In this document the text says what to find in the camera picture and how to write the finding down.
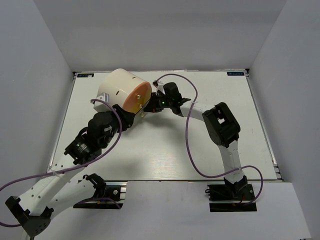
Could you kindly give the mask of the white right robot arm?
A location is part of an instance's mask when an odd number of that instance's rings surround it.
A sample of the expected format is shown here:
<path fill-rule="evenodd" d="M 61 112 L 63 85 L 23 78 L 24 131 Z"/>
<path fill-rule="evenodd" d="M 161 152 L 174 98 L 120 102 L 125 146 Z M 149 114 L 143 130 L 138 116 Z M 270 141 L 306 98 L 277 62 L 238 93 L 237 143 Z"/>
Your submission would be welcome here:
<path fill-rule="evenodd" d="M 207 178 L 214 179 L 223 177 L 226 185 L 226 195 L 236 200 L 244 193 L 244 188 L 248 184 L 246 175 L 241 166 L 238 152 L 240 125 L 232 114 L 226 103 L 210 108 L 209 106 L 198 104 L 189 98 L 182 97 L 174 82 L 166 84 L 155 80 L 152 83 L 156 87 L 156 92 L 151 94 L 145 112 L 159 113 L 164 109 L 171 109 L 173 114 L 186 118 L 185 123 L 185 145 L 190 162 L 195 171 Z M 221 154 L 224 173 L 215 176 L 205 175 L 196 167 L 192 158 L 189 146 L 189 121 L 190 118 L 204 122 L 211 141 L 218 146 Z"/>

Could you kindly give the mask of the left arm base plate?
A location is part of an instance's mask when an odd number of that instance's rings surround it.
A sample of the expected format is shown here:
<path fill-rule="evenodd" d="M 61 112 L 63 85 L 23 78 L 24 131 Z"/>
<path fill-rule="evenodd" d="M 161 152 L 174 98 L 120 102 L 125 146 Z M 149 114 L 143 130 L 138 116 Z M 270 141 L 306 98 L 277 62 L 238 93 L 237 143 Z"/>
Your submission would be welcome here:
<path fill-rule="evenodd" d="M 98 209 L 98 210 L 120 210 L 124 204 L 127 182 L 106 181 L 104 194 L 94 197 L 94 200 L 88 202 L 79 202 L 73 206 L 74 209 Z"/>

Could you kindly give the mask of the cream round drawer organizer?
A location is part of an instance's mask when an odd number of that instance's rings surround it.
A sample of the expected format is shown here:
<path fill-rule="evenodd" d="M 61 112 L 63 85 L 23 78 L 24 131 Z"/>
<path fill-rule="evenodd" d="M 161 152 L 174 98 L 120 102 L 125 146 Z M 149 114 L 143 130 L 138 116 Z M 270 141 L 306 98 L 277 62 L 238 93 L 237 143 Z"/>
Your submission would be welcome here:
<path fill-rule="evenodd" d="M 152 86 L 148 81 L 118 68 L 107 75 L 100 84 L 96 98 L 110 106 L 137 114 L 151 98 Z"/>

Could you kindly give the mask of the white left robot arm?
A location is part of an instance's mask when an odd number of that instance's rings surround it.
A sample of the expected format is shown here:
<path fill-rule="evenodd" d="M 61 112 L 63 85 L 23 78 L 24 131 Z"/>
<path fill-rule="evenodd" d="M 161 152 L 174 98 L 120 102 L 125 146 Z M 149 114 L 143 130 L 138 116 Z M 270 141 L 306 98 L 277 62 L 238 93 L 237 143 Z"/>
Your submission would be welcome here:
<path fill-rule="evenodd" d="M 126 111 L 118 104 L 106 105 L 105 111 L 96 113 L 82 128 L 75 139 L 65 148 L 60 160 L 39 181 L 20 196 L 10 196 L 5 205 L 30 238 L 42 233 L 60 206 L 69 208 L 58 193 L 70 180 L 88 165 L 110 152 L 108 146 L 115 135 L 132 127 L 135 113 Z"/>

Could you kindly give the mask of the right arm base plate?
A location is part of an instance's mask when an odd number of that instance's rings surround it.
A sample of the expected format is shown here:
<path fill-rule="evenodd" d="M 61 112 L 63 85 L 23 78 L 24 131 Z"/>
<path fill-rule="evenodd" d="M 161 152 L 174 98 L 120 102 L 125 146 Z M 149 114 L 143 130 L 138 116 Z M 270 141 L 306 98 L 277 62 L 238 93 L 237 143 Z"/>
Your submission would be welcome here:
<path fill-rule="evenodd" d="M 256 212 L 255 202 L 249 203 L 255 198 L 253 186 L 248 184 L 239 193 L 233 195 L 224 184 L 210 184 L 204 191 L 209 199 L 211 213 L 235 213 Z"/>

